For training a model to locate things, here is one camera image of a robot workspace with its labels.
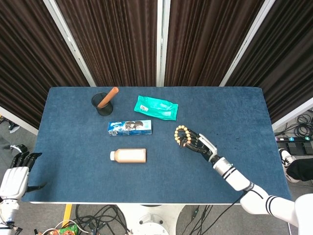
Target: gray floor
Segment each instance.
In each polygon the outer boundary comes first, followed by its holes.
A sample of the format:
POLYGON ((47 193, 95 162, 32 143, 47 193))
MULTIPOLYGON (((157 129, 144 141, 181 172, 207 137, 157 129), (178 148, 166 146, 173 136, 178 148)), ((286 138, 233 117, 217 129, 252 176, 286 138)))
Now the gray floor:
MULTIPOLYGON (((10 134, 7 130, 7 124, 0 125, 0 136, 3 136, 10 144, 23 143, 30 150, 33 150, 36 141, 36 136, 20 128, 17 132, 10 134)), ((0 154, 0 179, 7 169, 12 156, 7 154, 0 154)), ((313 193, 311 182, 300 182, 298 184, 289 184, 289 188, 293 199, 295 200, 300 195, 305 193, 313 193)), ((92 211, 100 208, 100 205, 88 206, 83 205, 81 208, 82 215, 92 214, 92 211)), ((196 206, 186 206, 179 215, 177 222, 177 234, 180 235, 185 226, 190 222, 196 206)), ((214 206, 208 220, 204 224, 207 228, 212 221, 226 208, 226 206, 214 206)), ((30 203, 20 202, 20 209, 16 218, 16 224, 23 228, 22 234, 33 234, 34 228, 44 231, 47 228, 54 227, 57 223, 63 220, 64 205, 36 205, 30 203)), ((193 228, 193 223, 188 227, 184 234, 189 234, 193 228)), ((287 235, 287 224, 279 219, 269 215, 251 215, 246 213, 241 206, 233 206, 228 210, 220 220, 212 227, 207 234, 219 235, 287 235)), ((297 235, 297 230, 293 228, 293 234, 297 235)))

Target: blue tablecloth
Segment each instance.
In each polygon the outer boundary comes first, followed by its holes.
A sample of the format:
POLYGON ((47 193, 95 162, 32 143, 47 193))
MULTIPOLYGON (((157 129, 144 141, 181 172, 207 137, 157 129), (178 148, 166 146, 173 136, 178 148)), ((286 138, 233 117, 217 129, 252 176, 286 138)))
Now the blue tablecloth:
POLYGON ((111 115, 91 105, 109 87, 51 88, 24 201, 76 203, 231 203, 234 191, 201 154, 180 149, 178 125, 204 134, 248 179, 290 199, 262 90, 251 87, 120 87, 111 115), (134 112, 138 95, 179 104, 177 121, 134 112), (109 121, 152 120, 152 135, 109 136, 109 121), (145 164, 110 161, 119 148, 146 148, 145 164))

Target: dark brown curtain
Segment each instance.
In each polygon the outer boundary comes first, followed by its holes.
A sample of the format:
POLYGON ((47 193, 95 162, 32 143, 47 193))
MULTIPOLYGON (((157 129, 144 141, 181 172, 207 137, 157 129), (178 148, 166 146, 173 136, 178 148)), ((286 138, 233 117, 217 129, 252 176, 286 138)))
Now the dark brown curtain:
POLYGON ((313 97, 313 1, 276 0, 227 86, 263 89, 272 122, 313 97))
POLYGON ((155 86, 157 0, 57 0, 97 86, 155 86))
POLYGON ((171 0, 165 86, 218 86, 263 0, 171 0))
POLYGON ((42 0, 1 0, 0 30, 0 106, 38 128, 50 87, 88 83, 42 0))

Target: oreo box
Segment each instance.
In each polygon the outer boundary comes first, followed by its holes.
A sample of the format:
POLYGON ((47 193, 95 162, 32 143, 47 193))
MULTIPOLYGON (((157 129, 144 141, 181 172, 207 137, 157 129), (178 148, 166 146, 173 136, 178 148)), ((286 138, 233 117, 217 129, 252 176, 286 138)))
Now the oreo box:
POLYGON ((110 136, 150 135, 152 134, 151 120, 110 121, 108 133, 110 136))

